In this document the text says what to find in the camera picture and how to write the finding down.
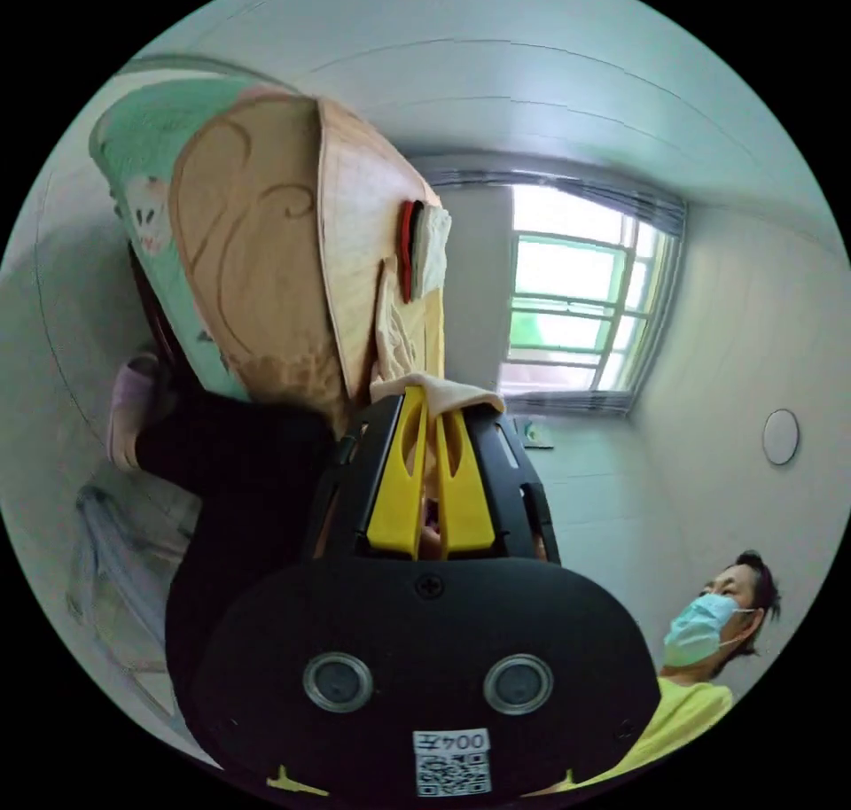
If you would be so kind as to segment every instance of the red object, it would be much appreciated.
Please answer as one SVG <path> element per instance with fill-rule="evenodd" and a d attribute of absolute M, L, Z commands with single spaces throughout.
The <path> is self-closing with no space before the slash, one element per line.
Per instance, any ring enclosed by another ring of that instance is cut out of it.
<path fill-rule="evenodd" d="M 399 254 L 402 258 L 402 298 L 410 302 L 410 215 L 416 202 L 402 203 L 402 221 L 399 229 Z"/>

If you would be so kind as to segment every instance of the face mask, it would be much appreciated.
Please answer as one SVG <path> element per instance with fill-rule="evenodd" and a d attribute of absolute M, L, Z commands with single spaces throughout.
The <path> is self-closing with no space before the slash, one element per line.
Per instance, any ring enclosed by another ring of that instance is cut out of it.
<path fill-rule="evenodd" d="M 693 600 L 671 621 L 670 632 L 665 636 L 665 665 L 692 666 L 711 657 L 722 646 L 733 644 L 736 639 L 721 641 L 721 631 L 737 612 L 753 612 L 753 609 L 740 609 L 732 597 L 725 595 L 701 595 Z"/>

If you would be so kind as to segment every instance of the white cloth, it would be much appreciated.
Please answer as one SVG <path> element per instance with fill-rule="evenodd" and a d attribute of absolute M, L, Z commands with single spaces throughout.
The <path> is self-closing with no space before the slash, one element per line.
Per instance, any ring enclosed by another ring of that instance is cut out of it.
<path fill-rule="evenodd" d="M 443 287 L 446 277 L 446 241 L 452 227 L 449 211 L 425 205 L 414 226 L 414 261 L 410 271 L 410 297 L 421 299 Z"/>
<path fill-rule="evenodd" d="M 372 365 L 371 380 L 392 381 L 415 369 L 416 351 L 405 331 L 398 302 L 399 272 L 396 256 L 381 262 L 379 296 L 375 305 L 375 343 L 378 360 Z"/>
<path fill-rule="evenodd" d="M 479 405 L 482 402 L 489 403 L 501 413 L 505 412 L 505 403 L 498 393 L 473 387 L 473 385 L 463 385 L 461 382 L 450 382 L 446 378 L 429 376 L 427 373 L 410 373 L 392 381 L 373 381 L 370 385 L 370 397 L 373 402 L 378 402 L 386 396 L 405 393 L 406 387 L 417 386 L 425 390 L 425 402 L 430 419 L 447 411 Z"/>

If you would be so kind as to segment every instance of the screw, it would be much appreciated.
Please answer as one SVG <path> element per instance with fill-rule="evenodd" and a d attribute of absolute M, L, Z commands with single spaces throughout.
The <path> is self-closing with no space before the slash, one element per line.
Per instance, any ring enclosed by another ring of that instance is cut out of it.
<path fill-rule="evenodd" d="M 433 573 L 427 573 L 417 580 L 414 589 L 424 600 L 434 600 L 443 594 L 443 580 Z"/>
<path fill-rule="evenodd" d="M 635 732 L 636 726 L 627 719 L 621 723 L 621 726 L 615 731 L 614 738 L 618 740 L 629 739 Z"/>

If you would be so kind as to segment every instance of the man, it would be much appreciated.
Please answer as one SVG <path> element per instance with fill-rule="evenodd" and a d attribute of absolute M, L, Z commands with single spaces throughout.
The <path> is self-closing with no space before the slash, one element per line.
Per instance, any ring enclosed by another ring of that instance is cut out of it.
<path fill-rule="evenodd" d="M 731 660 L 757 653 L 754 642 L 766 613 L 780 615 L 780 593 L 769 567 L 746 550 L 711 579 L 671 622 L 660 673 L 662 695 L 650 724 L 627 756 L 608 772 L 583 783 L 568 777 L 543 795 L 590 786 L 653 763 L 716 724 L 733 704 L 725 686 L 712 683 Z"/>

